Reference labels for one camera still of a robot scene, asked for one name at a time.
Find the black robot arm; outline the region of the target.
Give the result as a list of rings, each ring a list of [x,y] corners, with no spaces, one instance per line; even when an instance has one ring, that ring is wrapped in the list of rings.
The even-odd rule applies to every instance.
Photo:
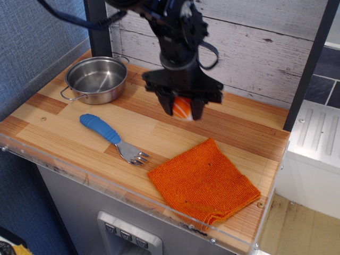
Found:
[[[218,60],[204,66],[199,47],[216,56],[218,50],[204,41],[208,25],[194,1],[108,1],[120,11],[133,11],[146,19],[158,38],[161,70],[142,75],[145,89],[154,92],[166,114],[175,114],[176,99],[187,99],[193,120],[202,117],[205,104],[221,103],[223,84],[204,71],[213,69]]]

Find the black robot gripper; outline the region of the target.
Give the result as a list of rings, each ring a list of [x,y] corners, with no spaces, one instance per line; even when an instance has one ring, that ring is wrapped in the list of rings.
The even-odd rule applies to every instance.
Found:
[[[222,102],[222,83],[202,71],[197,54],[178,63],[161,54],[160,62],[162,69],[145,72],[142,79],[148,91],[157,91],[159,103],[167,115],[173,116],[174,95],[192,98],[191,112],[195,121],[202,118],[207,102]]]

